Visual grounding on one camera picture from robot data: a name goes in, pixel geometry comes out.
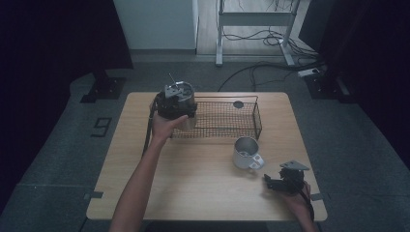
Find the black backdrop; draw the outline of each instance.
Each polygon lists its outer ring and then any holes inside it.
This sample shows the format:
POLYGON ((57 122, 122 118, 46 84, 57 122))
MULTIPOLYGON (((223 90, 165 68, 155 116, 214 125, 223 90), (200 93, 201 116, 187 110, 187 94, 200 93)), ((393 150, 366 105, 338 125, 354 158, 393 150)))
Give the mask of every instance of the black backdrop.
POLYGON ((408 1, 311 0, 300 35, 327 61, 325 78, 342 79, 407 167, 409 12, 408 1))
POLYGON ((0 210, 94 69, 131 69, 110 0, 0 0, 0 210))

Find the electrical wire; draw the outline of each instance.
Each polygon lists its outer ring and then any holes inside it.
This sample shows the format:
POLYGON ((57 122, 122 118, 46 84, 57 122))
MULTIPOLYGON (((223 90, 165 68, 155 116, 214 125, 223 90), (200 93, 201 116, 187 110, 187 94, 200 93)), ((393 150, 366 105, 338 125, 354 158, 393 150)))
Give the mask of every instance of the electrical wire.
MULTIPOLYGON (((228 78, 226 78, 226 79, 223 81, 223 83, 221 84, 221 86, 220 86, 219 89, 218 89, 218 92, 220 92, 220 90, 222 89, 222 87, 223 87, 229 80, 231 80, 235 75, 237 75, 238 73, 241 73, 241 72, 243 72, 243 71, 246 71, 246 70, 253 70, 253 69, 260 68, 260 67, 273 67, 273 68, 277 68, 277 69, 288 70, 288 71, 291 71, 291 72, 297 72, 297 71, 302 71, 302 70, 313 69, 313 68, 316 68, 316 67, 319 67, 319 66, 322 66, 322 65, 324 65, 324 62, 323 62, 322 59, 318 59, 318 60, 315 61, 315 62, 312 62, 312 63, 307 64, 307 65, 303 65, 303 66, 298 66, 298 67, 286 66, 286 65, 282 65, 282 64, 278 64, 278 63, 272 63, 272 62, 266 62, 266 61, 259 62, 259 63, 256 63, 255 65, 242 68, 242 69, 240 69, 240 70, 234 72, 233 74, 231 74, 228 78)), ((256 86, 255 81, 254 81, 253 79, 251 79, 250 81, 251 81, 251 84, 252 84, 252 85, 255 85, 255 86, 256 86)))

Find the forearm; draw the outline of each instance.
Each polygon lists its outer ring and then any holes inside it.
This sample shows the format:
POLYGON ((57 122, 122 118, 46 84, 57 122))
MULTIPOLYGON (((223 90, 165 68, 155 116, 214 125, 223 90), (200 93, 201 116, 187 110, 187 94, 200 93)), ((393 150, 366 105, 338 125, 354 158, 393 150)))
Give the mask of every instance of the forearm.
POLYGON ((152 139, 117 203, 110 226, 111 232, 137 231, 139 229, 164 143, 163 140, 152 139))
POLYGON ((316 232, 316 226, 314 222, 310 219, 309 215, 296 216, 299 224, 302 227, 303 232, 316 232))

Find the black wire basket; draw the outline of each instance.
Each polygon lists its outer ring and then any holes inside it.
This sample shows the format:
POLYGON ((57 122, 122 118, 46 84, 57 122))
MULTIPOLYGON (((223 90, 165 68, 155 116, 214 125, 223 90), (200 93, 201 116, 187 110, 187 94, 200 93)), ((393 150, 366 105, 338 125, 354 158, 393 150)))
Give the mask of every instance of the black wire basket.
POLYGON ((192 130, 174 130, 173 138, 240 137, 259 139, 262 122, 257 96, 195 97, 196 125, 192 130))

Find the small black object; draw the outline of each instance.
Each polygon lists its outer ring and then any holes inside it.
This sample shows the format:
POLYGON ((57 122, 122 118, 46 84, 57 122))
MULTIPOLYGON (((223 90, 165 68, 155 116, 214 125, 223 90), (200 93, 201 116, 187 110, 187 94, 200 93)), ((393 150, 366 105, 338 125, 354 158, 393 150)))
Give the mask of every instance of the small black object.
POLYGON ((286 191, 290 194, 299 192, 304 188, 304 171, 282 168, 279 172, 282 180, 272 180, 265 174, 265 182, 269 189, 286 191))
POLYGON ((166 98, 164 92, 160 92, 158 98, 158 114, 162 118, 177 119, 183 115, 193 118, 195 116, 197 104, 187 104, 185 107, 180 107, 179 97, 173 96, 166 98))
POLYGON ((305 187, 305 174, 303 170, 308 170, 308 168, 294 160, 281 164, 280 166, 282 169, 279 174, 282 180, 272 180, 270 176, 264 174, 264 179, 268 189, 284 191, 289 194, 301 194, 307 203, 307 208, 310 212, 310 219, 314 221, 314 211, 310 203, 310 198, 308 198, 303 192, 305 187))

